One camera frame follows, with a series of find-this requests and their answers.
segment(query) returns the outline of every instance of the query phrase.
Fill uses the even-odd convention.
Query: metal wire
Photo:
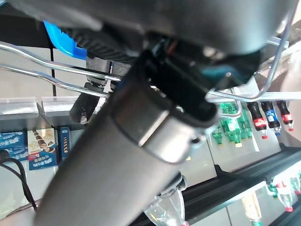
[[[101,78],[101,79],[108,79],[112,81],[120,81],[122,76],[120,75],[115,75],[115,74],[110,74],[110,73],[105,73],[105,72],[99,72],[87,68],[82,68],[82,67],[75,67],[71,65],[66,65],[58,62],[53,62],[50,60],[46,60],[42,57],[39,57],[30,51],[27,51],[19,46],[15,46],[6,42],[0,41],[0,49],[16,53],[22,57],[25,57],[37,64],[40,64],[44,67],[55,69],[55,70],[60,70],[60,71],[66,71],[66,72],[71,72],[71,73],[76,73],[76,74],[82,74],[82,75],[89,75],[95,78]]]
[[[220,116],[222,118],[238,119],[241,116],[241,114],[243,112],[243,107],[242,107],[242,105],[241,105],[241,103],[240,103],[239,100],[234,100],[234,102],[235,102],[236,107],[237,107],[237,112],[235,114],[224,114],[224,113],[221,113]]]
[[[25,69],[21,69],[21,68],[17,68],[17,67],[12,67],[9,65],[0,65],[0,69],[6,70],[6,71],[11,71],[11,72],[16,72],[16,73],[21,73],[21,74],[26,74],[26,75],[29,75],[29,76],[35,77],[35,78],[40,78],[40,79],[43,79],[47,82],[50,82],[50,83],[58,86],[58,87],[61,87],[63,89],[68,89],[68,90],[76,91],[76,92],[80,92],[80,93],[86,93],[86,94],[90,94],[90,95],[97,96],[97,97],[105,97],[105,98],[109,97],[109,94],[107,94],[107,93],[95,92],[95,91],[89,90],[89,89],[81,87],[81,86],[69,84],[69,83],[63,82],[61,80],[58,80],[56,78],[53,78],[52,76],[42,73],[42,72],[29,71],[29,70],[25,70]]]
[[[285,46],[285,43],[286,43],[286,40],[289,36],[289,32],[290,32],[290,29],[292,27],[293,18],[294,18],[294,15],[295,15],[295,12],[296,12],[296,9],[297,9],[297,6],[298,6],[298,2],[299,2],[299,0],[294,1],[294,5],[293,5],[292,9],[288,13],[288,20],[287,20],[287,23],[286,23],[286,26],[285,26],[285,30],[283,32],[281,42],[280,42],[280,44],[277,48],[277,52],[276,52],[275,58],[273,60],[273,63],[271,65],[271,69],[269,71],[267,79],[266,79],[263,87],[259,91],[259,93],[255,96],[250,96],[250,97],[242,97],[242,96],[238,96],[238,95],[234,95],[234,94],[230,94],[230,93],[224,93],[224,92],[220,92],[220,91],[210,91],[210,94],[217,95],[217,96],[220,96],[220,97],[233,98],[233,99],[241,100],[241,101],[245,101],[245,102],[254,102],[254,101],[259,100],[259,98],[266,91],[268,91],[268,89],[270,88],[270,86],[273,82],[273,77],[274,77],[274,74],[276,72],[278,62],[281,58],[282,50],[283,50],[283,48]]]

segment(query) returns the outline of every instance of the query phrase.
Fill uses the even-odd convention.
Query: coca-cola bottle
[[[267,121],[260,113],[259,106],[257,102],[250,102],[247,104],[249,111],[252,115],[253,124],[257,131],[261,132],[262,139],[267,139]]]
[[[288,130],[293,131],[293,118],[288,111],[285,100],[278,100],[276,104],[280,110],[282,121],[285,125],[288,125]]]

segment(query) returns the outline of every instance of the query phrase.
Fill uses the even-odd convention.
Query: refrigerator shelf
[[[190,225],[241,199],[248,190],[258,190],[290,166],[301,161],[299,147],[280,144],[281,152],[247,165],[234,172],[225,172],[215,165],[217,177],[183,191],[185,219]],[[140,215],[131,226],[151,226]]]

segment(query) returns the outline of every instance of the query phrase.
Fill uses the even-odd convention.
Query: plastic bottle
[[[156,197],[144,213],[157,226],[188,226],[184,200],[179,190],[175,190],[169,197]]]
[[[281,134],[281,126],[274,110],[273,103],[271,101],[264,101],[261,103],[261,107],[265,113],[269,127],[274,131],[276,136],[279,136]]]
[[[273,196],[274,199],[278,199],[278,191],[277,191],[277,188],[275,185],[273,185],[273,184],[266,185],[266,189],[267,189],[268,195]]]
[[[213,138],[217,142],[218,146],[222,146],[222,129],[220,126],[215,129],[215,131],[212,133]]]
[[[252,128],[245,109],[243,109],[243,112],[237,121],[240,127],[241,138],[243,140],[246,138],[252,139]]]
[[[278,191],[278,198],[281,201],[281,203],[285,206],[285,210],[287,212],[293,212],[293,197],[290,188],[283,181],[276,184],[276,187]]]
[[[295,175],[290,178],[291,186],[293,190],[295,191],[295,194],[299,195],[301,194],[301,183],[299,175]]]
[[[262,139],[267,139],[267,121],[263,118],[260,113],[259,106],[257,102],[250,102],[247,104],[249,111],[252,115],[252,120],[257,131],[261,132]]]
[[[258,203],[258,199],[255,191],[251,191],[242,199],[246,216],[250,219],[252,226],[262,226],[261,224],[261,212]]]
[[[232,103],[222,103],[221,109],[223,113],[233,114],[237,110]],[[222,129],[230,142],[235,143],[235,147],[242,147],[240,142],[240,128],[237,119],[223,119],[221,120]]]
[[[288,125],[288,130],[293,131],[293,118],[288,111],[285,100],[278,100],[276,104],[280,110],[282,121],[285,125]]]

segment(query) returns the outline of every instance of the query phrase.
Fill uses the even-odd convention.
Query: green plastic bottle
[[[217,142],[218,146],[222,146],[222,129],[220,126],[215,129],[215,131],[212,133],[213,138]]]
[[[237,119],[239,127],[240,127],[240,135],[241,138],[244,139],[252,139],[252,127],[250,121],[247,116],[247,111],[243,109],[241,116]]]
[[[221,103],[220,105],[223,113],[234,114],[237,112],[234,104],[232,103]],[[237,119],[222,119],[221,120],[222,129],[225,135],[228,137],[230,142],[235,143],[235,147],[241,147],[240,142],[240,127]]]
[[[273,196],[274,199],[278,199],[278,191],[275,185],[269,184],[266,188],[269,195]]]

